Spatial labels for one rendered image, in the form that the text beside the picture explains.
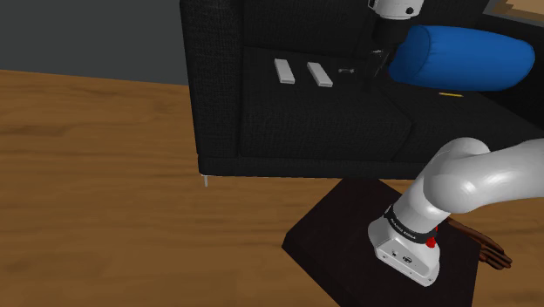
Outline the brown hand figure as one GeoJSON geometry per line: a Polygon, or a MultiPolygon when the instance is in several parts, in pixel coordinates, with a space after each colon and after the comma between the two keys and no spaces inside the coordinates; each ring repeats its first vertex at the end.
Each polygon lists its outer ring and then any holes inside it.
{"type": "Polygon", "coordinates": [[[487,263],[497,270],[511,268],[513,260],[506,255],[504,249],[493,239],[483,235],[475,229],[467,227],[451,217],[447,217],[445,222],[480,244],[479,260],[481,262],[487,263]]]}

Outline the black fabric sofa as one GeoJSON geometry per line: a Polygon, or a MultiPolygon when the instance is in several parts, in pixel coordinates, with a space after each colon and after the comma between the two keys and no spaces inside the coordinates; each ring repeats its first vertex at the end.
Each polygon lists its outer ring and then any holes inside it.
{"type": "Polygon", "coordinates": [[[180,0],[180,16],[201,174],[412,179],[450,140],[499,150],[544,138],[544,16],[506,3],[425,0],[408,23],[532,45],[532,70],[496,92],[394,81],[397,50],[375,50],[368,0],[180,0]],[[293,85],[280,83],[276,58],[289,62],[293,85]],[[308,62],[333,86],[318,86],[308,62]]]}

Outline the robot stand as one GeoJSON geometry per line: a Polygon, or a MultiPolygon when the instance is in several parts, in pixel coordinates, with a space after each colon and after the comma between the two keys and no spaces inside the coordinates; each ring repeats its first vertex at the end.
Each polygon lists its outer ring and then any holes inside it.
{"type": "Polygon", "coordinates": [[[376,258],[368,226],[399,196],[379,180],[343,179],[282,247],[340,307],[472,307],[480,245],[449,224],[438,227],[440,271],[428,287],[376,258]]]}

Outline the blue bolster cushion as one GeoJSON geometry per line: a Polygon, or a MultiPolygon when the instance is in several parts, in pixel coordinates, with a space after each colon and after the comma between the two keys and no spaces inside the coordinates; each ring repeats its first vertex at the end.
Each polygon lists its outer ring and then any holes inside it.
{"type": "Polygon", "coordinates": [[[475,29],[415,25],[388,73],[408,85],[496,92],[521,82],[534,61],[534,48],[523,40],[475,29]]]}

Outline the white remote control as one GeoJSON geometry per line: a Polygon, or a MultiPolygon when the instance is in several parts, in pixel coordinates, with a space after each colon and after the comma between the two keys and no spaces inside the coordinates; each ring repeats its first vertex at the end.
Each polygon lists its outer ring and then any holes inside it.
{"type": "Polygon", "coordinates": [[[332,87],[333,81],[330,79],[329,75],[323,69],[319,63],[308,62],[307,67],[316,81],[316,84],[320,87],[332,87]]]}
{"type": "Polygon", "coordinates": [[[274,62],[276,73],[280,83],[293,85],[296,82],[296,79],[293,72],[291,71],[289,62],[286,59],[279,58],[276,58],[274,62]]]}

